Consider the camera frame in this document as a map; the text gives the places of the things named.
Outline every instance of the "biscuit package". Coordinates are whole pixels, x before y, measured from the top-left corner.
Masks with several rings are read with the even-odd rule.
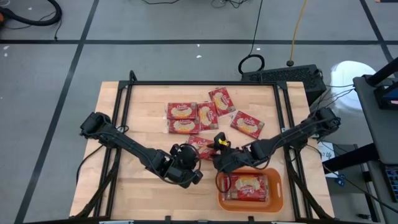
[[[231,127],[241,131],[248,136],[258,139],[264,123],[249,116],[242,111],[238,111],[231,122]]]
[[[198,149],[199,154],[200,154],[200,159],[212,161],[213,158],[211,158],[211,155],[216,154],[216,151],[212,148],[207,147],[207,145],[214,143],[214,141],[207,140],[204,138],[199,138],[196,136],[189,136],[188,144],[191,144],[192,146],[195,146],[195,148]]]
[[[169,133],[199,134],[199,131],[200,131],[200,125],[197,119],[169,120]]]
[[[196,103],[168,103],[167,119],[196,119]]]
[[[218,129],[218,118],[214,102],[199,103],[198,117],[200,131]]]
[[[236,174],[223,176],[221,188],[224,200],[266,202],[269,198],[268,179],[264,174]]]
[[[210,91],[209,95],[216,105],[218,116],[222,116],[236,110],[225,87]]]

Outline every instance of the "orange plastic tray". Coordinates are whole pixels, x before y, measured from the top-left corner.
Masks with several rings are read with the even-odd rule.
[[[279,173],[273,169],[255,170],[253,168],[240,168],[234,171],[240,174],[265,174],[268,179],[269,200],[266,202],[250,202],[239,200],[223,200],[221,192],[218,192],[218,203],[220,206],[230,212],[279,212],[284,206],[284,197],[282,193],[282,179]],[[218,176],[218,182],[221,183],[224,174]]]

